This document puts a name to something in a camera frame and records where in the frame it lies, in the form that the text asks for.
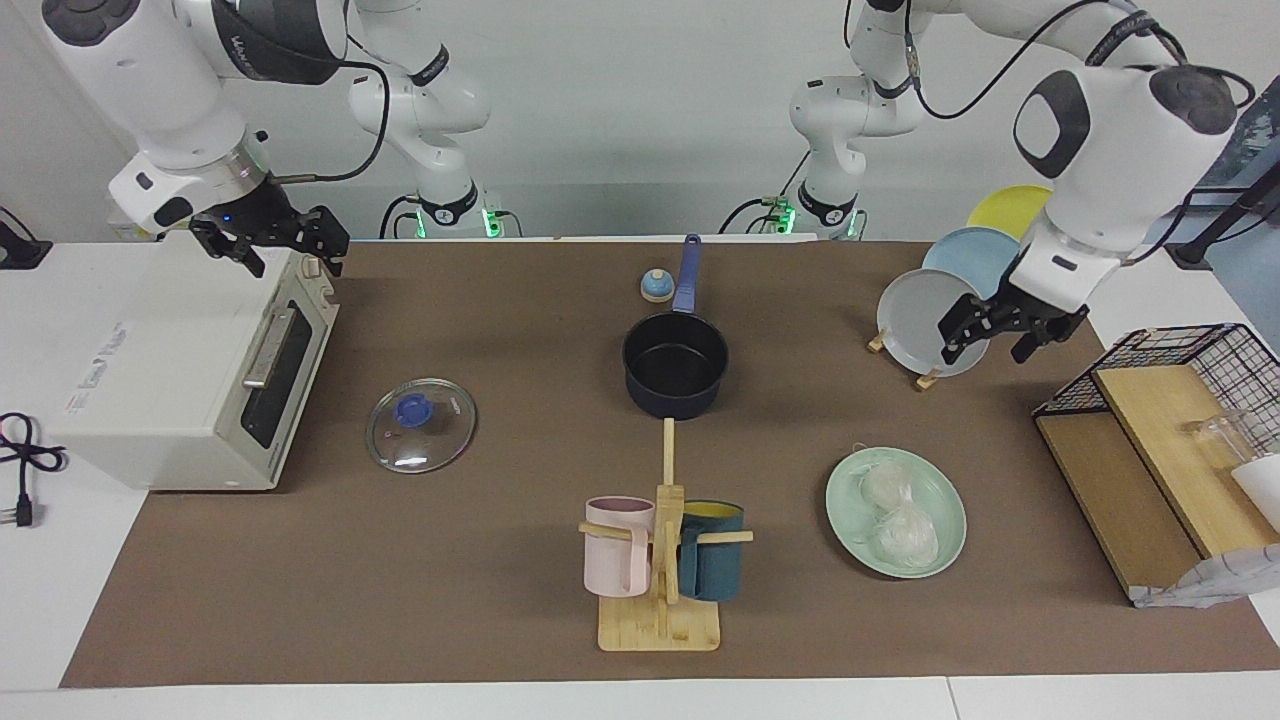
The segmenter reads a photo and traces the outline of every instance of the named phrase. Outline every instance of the oven window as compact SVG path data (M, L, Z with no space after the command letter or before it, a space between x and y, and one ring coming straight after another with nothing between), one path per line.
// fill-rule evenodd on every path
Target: oven window
M289 307L294 310L293 322L289 323L289 331L284 336L275 369L266 379L266 387L248 393L248 402L241 413L241 427L264 448L271 447L271 441L275 439L275 430L284 418L289 393L293 392L298 372L302 370L302 359L307 354L307 346L311 345L311 323L297 302L291 300Z

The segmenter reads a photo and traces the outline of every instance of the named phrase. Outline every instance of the plate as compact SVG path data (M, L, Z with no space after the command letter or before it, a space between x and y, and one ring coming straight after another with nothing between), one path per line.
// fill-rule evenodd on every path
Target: plate
M1018 241L1001 231L960 228L934 242L922 266L964 278L986 300L996 295L1000 278L1018 258Z
M877 462L897 460L911 475L911 498L933 519L938 559L925 568L905 568L882 560L870 539L877 507L863 498L863 475ZM868 447L845 457L827 480L827 519L840 544L877 573L893 578L928 578L946 570L960 555L968 533L964 503L951 480L932 462L896 447Z
M1039 184L1014 184L983 199L969 214L966 225L996 228L1023 237L1053 191Z
M964 278L925 268L904 273L888 283L876 309L876 324L884 333L884 348L893 360L918 375L937 369L938 378L959 375L977 365L987 352L986 340L966 347L954 365L942 360L938 322L965 293L978 295L978 291Z

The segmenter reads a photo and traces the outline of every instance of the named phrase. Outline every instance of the mug handle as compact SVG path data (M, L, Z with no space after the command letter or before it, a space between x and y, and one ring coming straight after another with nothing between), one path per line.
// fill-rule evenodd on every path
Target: mug handle
M627 577L622 579L622 591L631 592L645 584L649 575L649 533L631 528L631 562Z
M698 536L701 533L698 530L686 532L680 538L680 562L677 568L677 578L680 579L680 585L686 588L692 588L690 597L698 597L699 577L698 577Z

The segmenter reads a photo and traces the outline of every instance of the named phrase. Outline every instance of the power cord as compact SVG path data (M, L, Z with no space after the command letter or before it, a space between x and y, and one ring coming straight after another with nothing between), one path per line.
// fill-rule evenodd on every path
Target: power cord
M1236 232L1233 232L1231 234L1224 234L1222 237L1217 238L1217 242L1222 242L1222 241L1226 241L1226 240L1235 240L1235 238L1240 237L1244 233L1248 233L1248 232L1251 232L1253 229L1257 229L1258 225L1261 225L1262 223L1270 220L1271 215L1276 214L1276 210L1280 210L1280 205L1276 205L1275 208L1267 210L1266 215L1262 215L1261 218L1258 218L1257 220L1254 220L1253 224L1251 224L1249 227L1244 228L1243 231L1236 231Z
M791 183L795 182L796 176L800 174L800 168L803 168L804 164L805 164L805 161L809 160L810 155L813 155L813 150L805 150L804 151L804 155L800 158L800 161L796 163L796 169L791 170L791 177L787 178L786 184L782 186L782 191L778 192L780 196L782 196L782 197L787 196L787 191L791 190Z
M259 40L261 42L265 42L265 44L275 47L276 50L279 50L279 51L282 51L282 53L284 53L287 55L293 55L294 58L301 58L301 59L308 60L311 63L324 63L324 64L328 64L328 63L333 61L333 60L329 60L326 58L316 58L314 55L307 55L306 53L298 53L297 50L294 50L292 47L287 47L284 45L280 45L279 42L274 41L270 37L268 37L268 36L257 32L256 29L253 29L253 27L248 23L248 20L244 20L243 18L241 18L241 19L243 20L244 29L247 29L250 33L252 33L256 40ZM352 36L348 35L347 40L351 40L352 42L356 44L356 47L360 47L361 50L364 50L364 46L360 45L360 42L356 42L355 37L352 37ZM337 64L340 68L357 68L357 69L372 70L372 72L378 73L378 77L381 78L381 81L383 81L383 119L381 119L381 122L378 126L378 138L374 140L374 149L370 150L369 156L365 158L365 161L361 163L353 170L349 170L349 172L346 172L346 173L340 173L340 174L337 174L337 176L320 176L320 174L314 174L314 173L303 173L303 174L293 174L293 176L276 176L275 177L275 182L278 182L280 184L294 184L294 183L303 183L303 182L343 182L343 181L348 181L348 179L351 179L351 178L353 178L353 177L364 173L365 170L367 170L369 167L372 165L374 160L378 158L378 152L381 151L381 149L383 149L383 141L387 138L387 123L390 119L390 114L392 114L392 83L390 83L390 79L387 77L387 72L383 70L381 67L375 65L374 63L362 63L360 60L339 60Z
M1183 218L1187 217L1187 210L1190 209L1192 199L1196 197L1197 195L1220 193L1220 192L1236 192L1236 193L1239 193L1239 192L1244 192L1245 190L1248 190L1248 188L1247 187L1193 187L1185 196L1183 196L1183 201L1178 205L1178 211L1174 214L1174 219L1169 223L1169 227L1165 228L1165 232L1160 236L1160 240L1157 240L1156 242L1153 242L1151 245L1151 247L1146 252L1143 252L1142 255L1139 255L1138 258L1135 258L1133 260L1125 260L1124 263L1120 264L1120 266L1121 268L1132 268L1132 266L1137 265L1138 263L1142 263L1147 258L1151 258L1152 255L1155 255L1156 252L1158 252L1160 249L1164 247L1165 243L1169 242L1169 238L1174 236L1174 231L1178 229L1178 225L1181 224ZM1261 225L1262 223L1267 222L1267 219L1271 218L1271 215L1276 211L1276 208L1272 208L1270 213L1267 213L1265 217L1262 217L1261 219L1258 219L1258 222L1253 223L1252 225L1244 228L1243 231L1240 231L1240 232L1238 232L1235 234L1230 234L1230 236L1222 237L1222 238L1220 238L1220 241L1222 241L1222 240L1231 240L1231 238L1239 237L1239 236L1242 236L1242 234L1252 231L1253 228Z
M23 424L26 436L22 442L14 442L5 437L4 424L8 420L18 420ZM44 470L45 473L59 473L67 468L65 447L60 445L44 447L36 445L33 442L35 438L36 424L29 415L22 413L5 413L0 415L0 450L12 451L10 455L0 455L0 464L18 461L18 505L12 511L5 510L4 519L8 520L12 514L19 528L29 528L35 523L31 496L27 495L27 466L35 466L37 470ZM49 459L44 460L41 456L47 456Z
M416 195L401 195L396 200L390 201L390 204L387 206L387 211L383 213L383 224L378 227L378 240L383 240L387 237L387 228L388 225L392 224L392 214L396 213L396 209L404 202L412 202L415 200L417 200Z
M764 228L769 224L769 220L777 220L777 218L774 218L773 215L760 215L759 218L751 220L750 223L746 224L746 234L751 234L751 228L755 227L755 223L760 223L759 232L763 233Z
M844 29L842 35L845 36L845 47L850 47L850 49L854 45L854 42L849 38L849 15L852 12L854 12L854 0L847 0L845 3L845 29Z
M906 17L904 18L902 40L906 44L906 67L908 67L908 73L910 74L911 87L915 90L915 96L920 100L920 105L924 108L925 113L933 115L940 120L954 120L966 114L969 110L973 110L973 108L978 102L982 102L982 99L986 97L987 94L991 92L993 87L996 87L996 83L998 83L1005 77L1006 73L1009 73L1009 70L1014 67L1015 63L1018 63L1018 60L1023 56L1023 54L1027 53L1027 50L1032 46L1032 44L1039 40L1039 37L1046 32L1048 32L1051 27L1057 24L1059 20L1061 20L1066 15L1074 13L1075 10L1079 10L1085 5L1093 5L1096 3L1107 3L1107 1L1108 0L1079 0L1076 3L1071 3L1066 8L1062 8L1053 17L1046 20L1044 24L1039 26L1039 28L1037 28L1036 32L1033 32L1023 42L1021 47L1019 47L1018 51L1014 53L1011 58L1009 58L1009 61L1005 63L1005 67L1000 68L1000 72L997 72L995 77L991 78L991 82L987 83L987 87L983 87L982 91L977 96L974 96L974 99L970 100L964 108L961 108L955 113L940 113L934 110L928 104L928 101L924 100L924 91L920 88L920 55L915 49L915 38L911 36L911 0L906 0Z
M396 237L396 240L401 238L399 237L399 222L403 220L403 219L417 220L417 214L416 213L401 213L399 215L396 215L396 222L392 223L392 234Z
M787 191L791 190L791 183L795 182L796 177L800 174L800 168L803 168L805 161L809 160L810 155L813 155L813 150L806 150L805 154L800 158L800 161L796 163L796 169L791 170L791 177L787 178L787 182L782 186L782 191L778 192L778 197L785 199L787 196ZM724 223L721 225L719 234L724 234L724 231L728 229L730 223L733 222L733 218L737 218L740 214L742 214L742 210L746 210L748 208L751 208L754 205L769 205L769 204L771 202L767 201L764 197L756 197L739 205L737 208L733 209L732 213L728 214L728 218L724 218ZM754 225L756 220L760 220L760 218L756 218L755 220L751 220L750 224L748 224L746 229L748 233L751 232L751 225Z
M525 237L525 225L521 224L520 215L512 213L511 210L495 210L494 214L493 214L493 217L494 218L511 218L512 220L516 220L516 232L520 233L520 237Z
M717 234L724 234L724 231L728 229L728 225L730 225L730 223L733 222L733 218L741 215L742 210L746 210L748 208L751 208L751 206L755 206L755 205L764 205L764 199L763 197L755 197L755 199L748 200L746 202L744 202L744 204L739 205L737 208L735 208L733 211L730 213L727 218L724 218L724 222L721 224L721 229L719 229L719 232Z
M925 113L940 120L954 120L966 114L969 110L973 110L974 106L978 105L978 102L980 102L982 99L986 97L987 94L991 92L993 87L996 87L996 83L998 83L1001 78L1004 78L1005 74L1009 73L1009 70L1014 67L1015 63L1018 63L1018 60L1023 56L1023 54L1025 54L1027 50L1030 49L1030 46L1037 40L1039 40L1042 35L1044 35L1046 32L1050 31L1050 28L1057 24L1059 20L1074 13L1075 10L1084 8L1085 5L1094 5L1097 3L1108 3L1108 1L1110 0L1079 0L1076 3L1071 3L1066 8L1062 8L1056 14L1053 14L1053 17L1044 20L1044 23L1039 26L1036 29L1036 32L1033 32L1025 41L1023 41L1023 45L1018 49L1016 53L1014 53L1009 58L1009 61L1005 63L1005 67L1000 68L1000 70L991 78L991 82L988 82L987 86L983 87L982 91L978 92L978 95L975 95L974 99L970 100L964 108L960 108L955 113L940 113L934 110L933 106L929 105L929 102L924 99L924 90L922 88L920 83L920 54L915 47L915 37L911 35L911 0L906 0L906 6L905 6L906 15L904 17L904 24L902 24L902 41L906 45L906 68L908 73L910 74L911 88L915 91L915 96L920 100L920 106L924 108ZM1156 37L1158 37L1161 42L1170 50L1170 54L1174 55L1174 59L1176 61L1181 63L1183 60L1185 60L1187 54L1183 50L1183 44L1179 42L1176 37L1174 37L1174 33L1160 27L1158 24L1153 26L1151 28L1151 32ZM1251 83L1244 77L1233 73L1230 70L1224 70L1221 68L1210 68L1204 65L1199 65L1199 68L1202 70L1211 72L1221 78L1233 79L1238 82L1240 87L1244 88L1245 97L1240 102L1235 104L1236 109L1244 108L1257 99L1258 96L1257 88L1253 87L1253 83Z

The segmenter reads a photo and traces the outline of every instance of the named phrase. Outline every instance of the wire rack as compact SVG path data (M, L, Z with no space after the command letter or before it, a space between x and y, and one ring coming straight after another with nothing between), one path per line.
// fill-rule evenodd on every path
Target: wire rack
M1247 325L1225 323L1129 333L1036 410L1036 416L1110 410L1093 373L1111 368L1190 365L1224 410L1245 410L1256 451L1280 452L1280 361Z

